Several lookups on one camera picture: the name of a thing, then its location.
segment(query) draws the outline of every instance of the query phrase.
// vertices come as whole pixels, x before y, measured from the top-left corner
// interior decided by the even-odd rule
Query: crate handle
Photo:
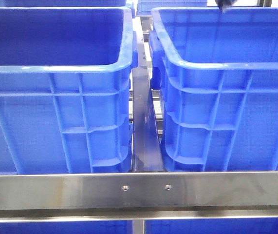
[[[137,44],[137,34],[133,32],[133,39],[132,39],[132,64],[131,68],[135,68],[139,65],[138,63],[138,44]]]
[[[148,41],[150,56],[153,63],[153,77],[150,80],[150,87],[159,90],[161,88],[161,74],[159,72],[159,67],[163,66],[161,63],[163,62],[162,57],[165,56],[165,52],[155,31],[150,31]]]

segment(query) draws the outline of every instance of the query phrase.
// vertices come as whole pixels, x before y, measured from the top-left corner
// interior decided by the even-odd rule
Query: shelf
[[[0,222],[278,217],[278,172],[163,172],[140,18],[126,174],[0,175]]]

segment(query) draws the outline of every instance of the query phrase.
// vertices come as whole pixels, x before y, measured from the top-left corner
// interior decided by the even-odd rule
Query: screw
[[[124,190],[125,192],[127,192],[129,190],[129,187],[128,187],[128,185],[124,185],[121,189]]]
[[[168,190],[168,191],[169,191],[171,188],[172,188],[172,186],[171,186],[170,184],[167,184],[167,185],[165,186],[165,189]]]

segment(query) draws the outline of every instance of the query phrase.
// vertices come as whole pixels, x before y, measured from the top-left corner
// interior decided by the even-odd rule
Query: metal rack
[[[133,173],[0,175],[0,222],[278,217],[278,172],[167,173],[140,19],[133,70]]]

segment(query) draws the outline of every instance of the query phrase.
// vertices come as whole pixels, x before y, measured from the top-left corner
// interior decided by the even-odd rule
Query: blue plastic crate
[[[147,234],[278,234],[278,218],[146,221]]]
[[[132,234],[132,222],[0,223],[0,234]]]
[[[152,14],[166,169],[278,170],[278,8]]]
[[[138,16],[150,16],[155,7],[203,7],[207,0],[138,0]]]
[[[127,8],[0,8],[0,174],[127,172]]]
[[[47,6],[125,6],[131,9],[135,17],[132,0],[0,0],[0,7],[47,7]]]

